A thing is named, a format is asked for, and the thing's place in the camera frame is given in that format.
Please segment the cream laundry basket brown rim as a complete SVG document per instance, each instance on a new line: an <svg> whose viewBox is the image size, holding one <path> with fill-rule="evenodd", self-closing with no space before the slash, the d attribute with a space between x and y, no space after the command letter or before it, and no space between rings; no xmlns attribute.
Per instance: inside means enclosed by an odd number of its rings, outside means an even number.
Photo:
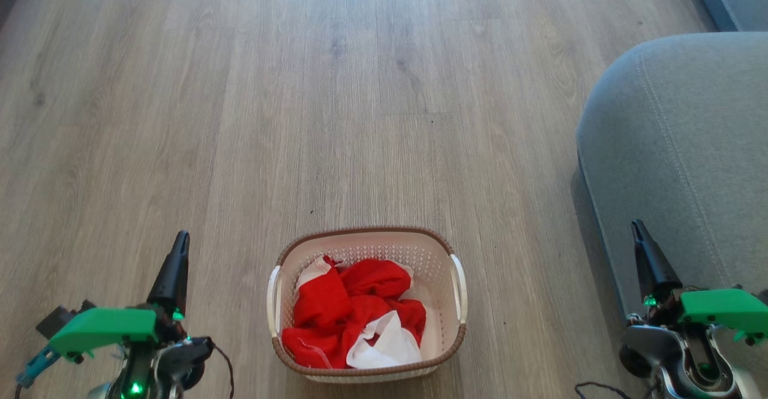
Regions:
<svg viewBox="0 0 768 399"><path fill-rule="evenodd" d="M420 362L368 370L321 370L294 361L283 347L281 333L293 326L300 273L323 255L349 263L394 260L412 269L407 298L422 301L428 315ZM468 307L464 269L449 243L432 230L387 225L327 230L297 239L277 260L266 298L267 322L277 357L292 371L322 383L394 382L430 374L463 343Z"/></svg>

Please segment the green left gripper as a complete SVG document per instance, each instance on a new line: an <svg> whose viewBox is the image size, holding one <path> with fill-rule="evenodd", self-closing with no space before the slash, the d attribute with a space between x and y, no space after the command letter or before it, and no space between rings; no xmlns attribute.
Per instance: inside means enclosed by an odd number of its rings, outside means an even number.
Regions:
<svg viewBox="0 0 768 399"><path fill-rule="evenodd" d="M158 348L186 339L187 332L179 319L186 315L189 246L190 234L181 230L146 298L148 304L83 311L49 339L50 347L69 357L116 344L150 344Z"/></svg>

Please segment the red and white cloth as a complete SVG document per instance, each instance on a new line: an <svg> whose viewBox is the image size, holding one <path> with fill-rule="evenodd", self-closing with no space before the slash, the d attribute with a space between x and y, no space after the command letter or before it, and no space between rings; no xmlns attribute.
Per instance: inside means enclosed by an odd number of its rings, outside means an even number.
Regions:
<svg viewBox="0 0 768 399"><path fill-rule="evenodd" d="M297 279L283 347L300 366L321 370L420 362L428 315L422 301L407 298L412 285L412 269L394 260L318 257Z"/></svg>

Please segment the round grey sofa ottoman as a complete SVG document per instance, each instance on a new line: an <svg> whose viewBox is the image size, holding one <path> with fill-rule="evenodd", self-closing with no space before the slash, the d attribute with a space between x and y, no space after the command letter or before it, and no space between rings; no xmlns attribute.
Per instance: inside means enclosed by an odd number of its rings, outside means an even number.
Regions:
<svg viewBox="0 0 768 399"><path fill-rule="evenodd" d="M636 219L683 284L768 289L768 32L631 48L593 87L576 144L623 312L643 309Z"/></svg>

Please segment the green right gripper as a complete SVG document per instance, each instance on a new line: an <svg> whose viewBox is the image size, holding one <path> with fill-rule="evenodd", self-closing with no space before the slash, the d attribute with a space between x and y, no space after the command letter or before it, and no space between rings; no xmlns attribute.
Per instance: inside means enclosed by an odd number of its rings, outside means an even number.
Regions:
<svg viewBox="0 0 768 399"><path fill-rule="evenodd" d="M646 325L675 332L722 327L736 332L735 341L768 340L768 289L681 289L679 276L644 222L633 220L631 227Z"/></svg>

